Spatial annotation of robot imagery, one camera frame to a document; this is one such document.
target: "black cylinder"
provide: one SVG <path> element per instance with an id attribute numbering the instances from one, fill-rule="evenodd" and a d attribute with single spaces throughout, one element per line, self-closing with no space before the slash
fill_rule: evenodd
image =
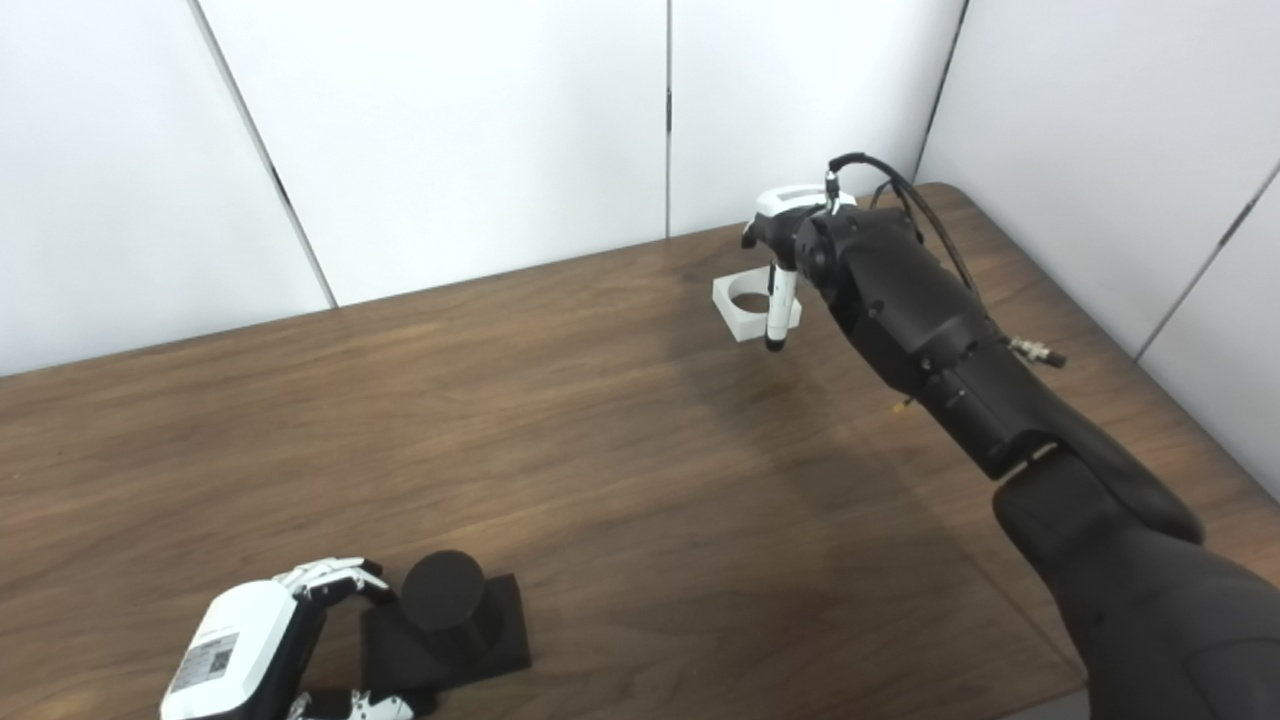
<path id="1" fill-rule="evenodd" d="M 451 667 L 475 664 L 502 635 L 502 611 L 485 592 L 480 564 L 457 550 L 433 552 L 410 570 L 401 610 L 424 648 Z"/>

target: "cable connector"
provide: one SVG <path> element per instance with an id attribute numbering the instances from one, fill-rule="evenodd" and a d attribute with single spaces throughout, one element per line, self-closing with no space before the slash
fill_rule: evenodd
<path id="1" fill-rule="evenodd" d="M 1023 340 L 1020 337 L 1015 337 L 1009 341 L 1009 348 L 1020 355 L 1023 360 L 1027 360 L 1028 363 L 1032 364 L 1042 363 L 1051 368 L 1066 366 L 1066 355 L 1062 355 L 1061 352 L 1053 352 L 1043 342 L 1036 342 L 1032 340 Z"/>
<path id="2" fill-rule="evenodd" d="M 835 170 L 827 170 L 826 177 L 827 187 L 827 214 L 835 215 L 840 210 L 840 178 L 836 177 Z"/>

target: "robotic finger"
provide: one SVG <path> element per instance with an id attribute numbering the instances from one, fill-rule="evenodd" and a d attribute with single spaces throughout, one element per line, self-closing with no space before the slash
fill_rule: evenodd
<path id="1" fill-rule="evenodd" d="M 364 557 L 324 557 L 298 565 L 273 578 L 294 597 L 306 597 L 333 607 L 352 594 L 375 605 L 396 600 L 396 592 L 380 578 L 381 565 Z"/>
<path id="2" fill-rule="evenodd" d="M 435 710 L 435 694 L 408 692 L 378 694 L 351 691 L 302 693 L 285 720 L 413 720 Z"/>
<path id="3" fill-rule="evenodd" d="M 764 347 L 772 352 L 782 350 L 791 325 L 791 305 L 796 300 L 796 272 L 787 270 L 777 261 L 769 266 L 769 315 L 764 325 Z"/>

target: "black arm segment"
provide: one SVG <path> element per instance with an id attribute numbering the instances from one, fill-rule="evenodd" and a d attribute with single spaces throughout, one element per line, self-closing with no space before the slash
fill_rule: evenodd
<path id="1" fill-rule="evenodd" d="M 1280 591 L 1201 547 L 1190 510 L 1036 377 L 901 210 L 841 208 L 792 237 L 876 373 L 1011 475 L 996 518 L 1057 601 L 1093 720 L 1280 719 Z"/>

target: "black square base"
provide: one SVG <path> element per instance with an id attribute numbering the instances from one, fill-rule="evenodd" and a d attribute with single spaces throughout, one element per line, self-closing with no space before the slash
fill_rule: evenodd
<path id="1" fill-rule="evenodd" d="M 366 610 L 360 619 L 364 688 L 447 691 L 532 665 L 516 577 L 489 578 L 485 596 L 502 611 L 502 634 L 484 657 L 465 667 L 449 667 L 433 657 L 417 641 L 417 628 L 398 603 Z"/>

